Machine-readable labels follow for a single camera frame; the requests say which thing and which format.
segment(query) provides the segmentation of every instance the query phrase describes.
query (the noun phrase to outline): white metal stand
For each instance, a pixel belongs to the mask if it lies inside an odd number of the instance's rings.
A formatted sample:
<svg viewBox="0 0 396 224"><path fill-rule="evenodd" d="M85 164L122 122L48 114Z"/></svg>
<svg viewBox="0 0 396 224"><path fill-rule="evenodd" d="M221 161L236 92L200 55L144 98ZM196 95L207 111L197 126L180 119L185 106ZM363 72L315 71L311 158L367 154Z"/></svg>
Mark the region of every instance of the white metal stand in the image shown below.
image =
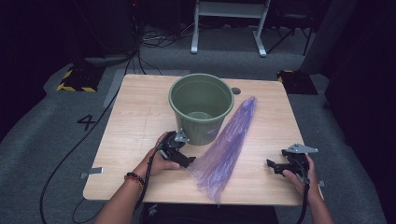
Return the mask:
<svg viewBox="0 0 396 224"><path fill-rule="evenodd" d="M260 19L259 29L257 31L253 31L253 36L256 40L256 45L260 55L265 57L267 53L265 52L264 45L262 44L261 34L270 3L271 0L266 0L264 4L221 3L196 0L191 53L198 52L199 16L220 16Z"/></svg>

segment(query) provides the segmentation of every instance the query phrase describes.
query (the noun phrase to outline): hand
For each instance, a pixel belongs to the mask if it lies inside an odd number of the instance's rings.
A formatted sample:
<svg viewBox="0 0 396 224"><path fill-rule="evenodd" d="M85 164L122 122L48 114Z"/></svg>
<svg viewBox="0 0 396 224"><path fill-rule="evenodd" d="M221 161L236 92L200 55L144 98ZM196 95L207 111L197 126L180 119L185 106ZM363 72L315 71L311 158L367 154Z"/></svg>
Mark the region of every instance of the hand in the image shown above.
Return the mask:
<svg viewBox="0 0 396 224"><path fill-rule="evenodd" d="M134 168L134 173L137 175L140 175L143 179L146 178L146 172L148 169L148 164L149 164L149 158L152 156L152 154L155 151L155 148L159 145L159 143L163 140L163 138L166 136L167 133L163 133L158 140L157 143L155 144L155 147L152 148L148 154L146 154L146 157ZM177 170L180 168L180 165L176 162L173 161L166 161L162 156L160 152L157 152L154 156L154 159L152 161L151 165L151 170L150 174L151 175L156 175L160 173L162 170Z"/></svg>
<svg viewBox="0 0 396 224"><path fill-rule="evenodd" d="M308 191L308 201L315 200L317 198L321 199L320 191L318 188L318 177L315 172L314 161L306 154L306 159L309 163L308 179L311 181L310 189ZM297 189L297 191L303 196L304 195L304 183L300 180L297 175L292 171L284 170L282 173Z"/></svg>

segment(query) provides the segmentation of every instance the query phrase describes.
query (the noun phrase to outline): dark curtain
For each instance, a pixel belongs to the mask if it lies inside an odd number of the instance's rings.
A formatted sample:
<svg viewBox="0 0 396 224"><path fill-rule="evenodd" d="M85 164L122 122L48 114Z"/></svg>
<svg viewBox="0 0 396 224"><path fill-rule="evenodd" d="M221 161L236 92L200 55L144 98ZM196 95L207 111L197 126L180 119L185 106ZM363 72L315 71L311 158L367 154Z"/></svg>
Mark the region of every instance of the dark curtain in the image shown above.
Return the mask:
<svg viewBox="0 0 396 224"><path fill-rule="evenodd" d="M394 1L360 0L321 69L330 79L330 109L373 180L388 223L396 223L395 12Z"/></svg>

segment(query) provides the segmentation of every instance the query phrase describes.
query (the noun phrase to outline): chair leg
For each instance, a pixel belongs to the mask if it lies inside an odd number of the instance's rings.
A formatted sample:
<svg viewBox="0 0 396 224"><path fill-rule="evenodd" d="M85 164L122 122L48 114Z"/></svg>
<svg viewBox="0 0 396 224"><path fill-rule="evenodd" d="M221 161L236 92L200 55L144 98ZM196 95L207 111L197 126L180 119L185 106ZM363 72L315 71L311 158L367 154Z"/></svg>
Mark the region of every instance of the chair leg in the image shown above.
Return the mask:
<svg viewBox="0 0 396 224"><path fill-rule="evenodd" d="M306 54L306 50L308 49L309 40L311 39L311 35L312 35L312 27L309 28L309 34L308 34L308 38L307 38L307 40L306 40L306 44L305 44L305 48L304 48L304 53L303 53L304 56L305 56L305 54Z"/></svg>
<svg viewBox="0 0 396 224"><path fill-rule="evenodd" d="M290 30L287 34L285 34L279 41L277 41L276 44L274 44L270 50L267 51L267 53L270 53L274 48L276 48L276 46L278 46L286 37L288 37L291 33L293 32L293 30Z"/></svg>

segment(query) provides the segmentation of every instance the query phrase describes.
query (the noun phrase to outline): gray carpet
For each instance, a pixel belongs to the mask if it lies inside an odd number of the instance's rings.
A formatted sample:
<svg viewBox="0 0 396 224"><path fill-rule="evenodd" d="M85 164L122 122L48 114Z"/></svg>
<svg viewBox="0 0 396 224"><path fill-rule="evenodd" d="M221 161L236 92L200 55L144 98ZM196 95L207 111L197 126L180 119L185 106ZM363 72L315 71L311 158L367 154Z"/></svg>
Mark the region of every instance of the gray carpet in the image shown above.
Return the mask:
<svg viewBox="0 0 396 224"><path fill-rule="evenodd" d="M269 48L279 39L276 31L262 33ZM144 71L167 76L208 73L218 77L276 80L282 69L298 69L304 60L304 37L296 32L278 48L260 57L251 29L205 30L201 32L198 53L190 54L191 36L165 48L141 48ZM57 164L87 133L77 121L87 115L98 120L104 105L120 85L126 63L108 67L98 92L56 91L65 67L53 74L44 89L47 96L27 113L0 145L0 223L40 223L39 199L46 181ZM142 73L134 58L128 74ZM368 175L344 141L323 92L328 79L311 76L318 95L289 95L290 104L307 146L317 147L312 155L318 176L326 182L322 189L336 223L386 223L375 188ZM111 108L89 136L60 166L49 182L44 198L44 215L48 223L73 223L73 213L82 200L87 172L99 147ZM75 213L75 221L94 217L104 202L84 201ZM279 223L294 223L301 207L277 206ZM309 212L304 223L311 223Z"/></svg>

